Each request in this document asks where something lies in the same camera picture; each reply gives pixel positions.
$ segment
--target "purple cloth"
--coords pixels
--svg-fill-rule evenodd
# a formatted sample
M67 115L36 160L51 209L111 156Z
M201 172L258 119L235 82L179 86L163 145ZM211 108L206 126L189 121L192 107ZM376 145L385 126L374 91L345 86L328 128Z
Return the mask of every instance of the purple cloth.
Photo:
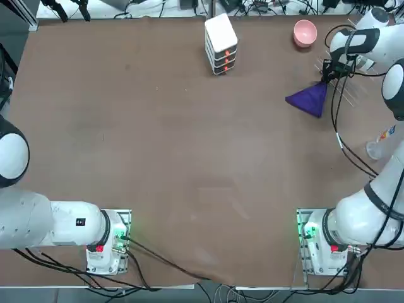
M327 84L325 82L319 82L295 93L294 95L286 97L285 100L290 105L293 105L314 117L320 118L323 113L326 94Z

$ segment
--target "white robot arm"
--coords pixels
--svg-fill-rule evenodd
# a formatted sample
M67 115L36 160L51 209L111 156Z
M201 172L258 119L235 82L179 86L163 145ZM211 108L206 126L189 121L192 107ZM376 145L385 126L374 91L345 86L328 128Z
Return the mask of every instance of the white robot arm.
M390 66L382 96L397 120L404 120L404 24L361 30L341 30L330 43L334 62L345 65L348 55L362 54L378 64ZM348 245L373 243L388 214L404 169L404 142L382 172L363 189L342 199L334 209L315 210L304 225L311 255L312 273L335 275L347 262ZM387 226L377 241L404 246L404 186L400 188Z
M127 268L128 227L114 210L82 201L49 201L14 186L27 171L24 135L0 115L0 249L86 246L87 268L113 275Z

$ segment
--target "brown table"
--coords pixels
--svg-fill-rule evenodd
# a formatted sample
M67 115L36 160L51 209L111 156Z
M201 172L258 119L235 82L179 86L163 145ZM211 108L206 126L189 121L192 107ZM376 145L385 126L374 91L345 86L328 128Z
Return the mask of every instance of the brown table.
M292 43L299 17L233 21L236 67L213 76L204 19L44 23L31 33L10 120L27 136L20 187L50 199L130 208L133 235L178 265L235 285L289 287L299 246L296 208L334 206L367 177L343 157L330 121L285 102L319 79L314 62L343 16L311 17L318 41ZM380 82L343 103L340 133L361 155L393 123ZM82 247L48 249L84 268ZM364 288L404 288L402 252L375 251ZM152 285L194 280L144 255ZM81 285L1 251L1 285ZM294 286L302 286L298 270ZM133 267L118 277L136 283Z

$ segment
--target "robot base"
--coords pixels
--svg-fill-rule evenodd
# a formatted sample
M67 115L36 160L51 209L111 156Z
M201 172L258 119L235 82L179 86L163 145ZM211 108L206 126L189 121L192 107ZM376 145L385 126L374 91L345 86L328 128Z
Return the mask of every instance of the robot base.
M299 208L297 226L305 282L308 275L335 276L347 262L348 249L336 251L324 238L322 222L326 209Z
M130 236L131 210L105 210L110 220L107 243L95 251L86 249L87 272L98 275L116 275L128 271L126 249L129 241L120 236Z

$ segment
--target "black sticker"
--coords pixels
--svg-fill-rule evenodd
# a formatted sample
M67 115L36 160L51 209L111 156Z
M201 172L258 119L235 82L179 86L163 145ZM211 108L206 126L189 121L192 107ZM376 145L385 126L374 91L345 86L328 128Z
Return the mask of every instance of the black sticker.
M86 225L86 219L85 218L77 218L76 219L76 226L85 226Z

